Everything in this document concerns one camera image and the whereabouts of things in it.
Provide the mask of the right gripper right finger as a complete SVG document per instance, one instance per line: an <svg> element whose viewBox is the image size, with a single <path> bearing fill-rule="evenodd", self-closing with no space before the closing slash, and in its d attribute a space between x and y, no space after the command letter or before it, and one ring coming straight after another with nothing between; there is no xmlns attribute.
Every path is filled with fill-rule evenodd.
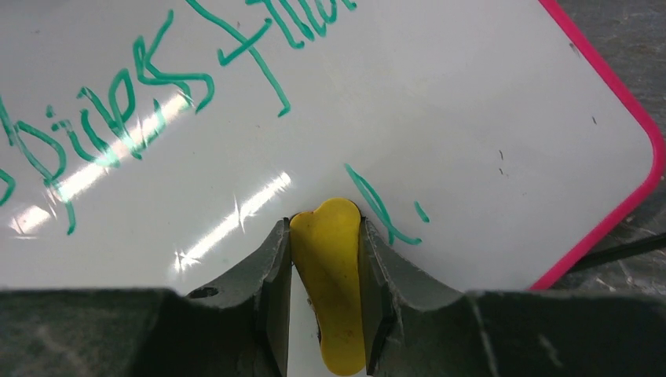
<svg viewBox="0 0 666 377"><path fill-rule="evenodd" d="M457 291L362 219L371 376L662 376L665 301L590 291Z"/></svg>

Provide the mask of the yellow eraser block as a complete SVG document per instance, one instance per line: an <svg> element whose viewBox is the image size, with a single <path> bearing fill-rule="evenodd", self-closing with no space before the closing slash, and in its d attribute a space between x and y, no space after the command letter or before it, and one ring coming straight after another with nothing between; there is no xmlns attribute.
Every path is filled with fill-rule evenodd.
<svg viewBox="0 0 666 377"><path fill-rule="evenodd" d="M344 198L324 201L290 221L291 257L319 329L320 354L331 373L365 366L358 272L360 210Z"/></svg>

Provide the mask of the pink framed whiteboard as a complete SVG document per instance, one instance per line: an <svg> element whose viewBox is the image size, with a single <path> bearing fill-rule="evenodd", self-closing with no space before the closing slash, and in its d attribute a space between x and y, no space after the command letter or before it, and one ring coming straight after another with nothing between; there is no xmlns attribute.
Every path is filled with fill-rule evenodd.
<svg viewBox="0 0 666 377"><path fill-rule="evenodd" d="M1 293L187 295L332 198L457 291L555 291L664 167L555 1L1 4ZM292 257L288 330L340 376Z"/></svg>

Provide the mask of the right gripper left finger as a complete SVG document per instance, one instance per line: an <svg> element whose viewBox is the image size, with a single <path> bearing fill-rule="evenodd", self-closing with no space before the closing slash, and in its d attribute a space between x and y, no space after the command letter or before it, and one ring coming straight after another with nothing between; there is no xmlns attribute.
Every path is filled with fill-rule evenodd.
<svg viewBox="0 0 666 377"><path fill-rule="evenodd" d="M284 376L291 253L259 248L187 295L166 288L4 290L4 376Z"/></svg>

